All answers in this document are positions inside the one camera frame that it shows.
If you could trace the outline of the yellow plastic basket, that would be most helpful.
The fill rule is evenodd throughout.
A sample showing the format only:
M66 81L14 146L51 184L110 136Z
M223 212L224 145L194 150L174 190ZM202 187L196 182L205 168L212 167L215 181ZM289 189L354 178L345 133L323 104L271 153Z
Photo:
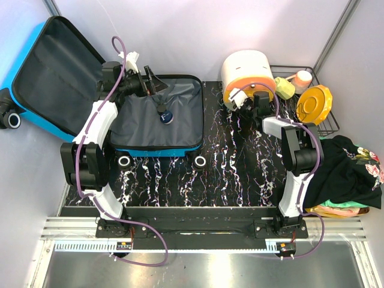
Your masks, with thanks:
M315 206L312 208L306 208L307 213L313 212L317 213L322 217L328 218L352 218L360 215L369 213L370 208L358 208L358 207L348 207L348 208L333 208L328 206Z

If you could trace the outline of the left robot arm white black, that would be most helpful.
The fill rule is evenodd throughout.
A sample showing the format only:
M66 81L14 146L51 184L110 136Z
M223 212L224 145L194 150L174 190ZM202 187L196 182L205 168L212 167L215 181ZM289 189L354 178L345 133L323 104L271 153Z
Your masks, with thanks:
M80 198L89 198L97 207L101 218L111 220L109 231L116 237L129 232L124 208L109 185L110 169L103 153L104 142L111 125L128 96L146 97L168 87L151 70L144 67L145 75L126 68L117 61L102 64L102 78L97 82L96 100L80 133L60 148L65 178L76 188Z

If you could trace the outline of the green tie-dye cloth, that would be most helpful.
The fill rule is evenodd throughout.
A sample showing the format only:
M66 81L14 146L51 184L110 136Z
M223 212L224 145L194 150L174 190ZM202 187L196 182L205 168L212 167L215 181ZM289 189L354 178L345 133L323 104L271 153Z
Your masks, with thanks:
M342 203L334 203L331 200L326 200L320 204L320 206L332 207L332 208L368 208L367 205L363 205L354 201L347 201Z

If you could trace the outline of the blue fish-print suitcase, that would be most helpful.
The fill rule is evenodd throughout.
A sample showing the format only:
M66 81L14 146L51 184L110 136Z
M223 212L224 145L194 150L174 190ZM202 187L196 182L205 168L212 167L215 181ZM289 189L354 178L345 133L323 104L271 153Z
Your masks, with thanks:
M103 57L66 18L38 25L1 85L1 128L17 129L27 119L70 143L80 133L96 100ZM191 75L156 75L168 85L154 95L128 96L104 142L120 168L136 157L188 157L196 170L204 132L201 81ZM160 115L169 110L173 121Z

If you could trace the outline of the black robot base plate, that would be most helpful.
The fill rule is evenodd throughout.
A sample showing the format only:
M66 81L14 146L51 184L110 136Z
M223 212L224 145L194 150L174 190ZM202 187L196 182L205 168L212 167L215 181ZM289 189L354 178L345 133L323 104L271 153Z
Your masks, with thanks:
M256 239L307 239L301 216L283 218L275 207L129 207L123 219L148 224L163 235L228 233Z

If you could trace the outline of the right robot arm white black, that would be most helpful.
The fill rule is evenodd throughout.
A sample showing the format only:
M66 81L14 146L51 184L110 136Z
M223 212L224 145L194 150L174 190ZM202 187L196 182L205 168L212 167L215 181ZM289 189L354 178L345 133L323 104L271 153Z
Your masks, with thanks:
M239 92L239 110L257 124L265 134L281 140L284 168L287 170L283 196L273 217L272 230L280 238L298 230L304 214L304 199L315 171L321 166L324 154L317 127L280 116L272 116L267 92L256 92L253 97Z

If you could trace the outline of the dark blue round jar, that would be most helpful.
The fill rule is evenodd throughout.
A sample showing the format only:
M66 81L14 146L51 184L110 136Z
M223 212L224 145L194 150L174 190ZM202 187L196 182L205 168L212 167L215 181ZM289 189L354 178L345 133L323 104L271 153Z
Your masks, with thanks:
M169 110L166 110L160 115L160 121L164 125L169 125L173 121L173 113L170 112Z

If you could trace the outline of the pink floral cloth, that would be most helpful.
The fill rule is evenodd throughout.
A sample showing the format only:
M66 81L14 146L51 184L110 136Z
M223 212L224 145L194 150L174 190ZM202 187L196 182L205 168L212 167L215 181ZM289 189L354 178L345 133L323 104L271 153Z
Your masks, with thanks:
M370 211L369 208L332 208L332 207L323 207L324 213L329 215L337 215L338 217L355 217L357 215L366 214Z

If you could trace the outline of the black clothes pile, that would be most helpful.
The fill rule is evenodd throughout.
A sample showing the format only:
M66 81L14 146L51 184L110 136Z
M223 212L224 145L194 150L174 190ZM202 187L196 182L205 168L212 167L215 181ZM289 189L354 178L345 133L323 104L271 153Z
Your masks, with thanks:
M381 209L383 164L378 156L341 135L320 142L324 160L309 183L303 207L329 200Z

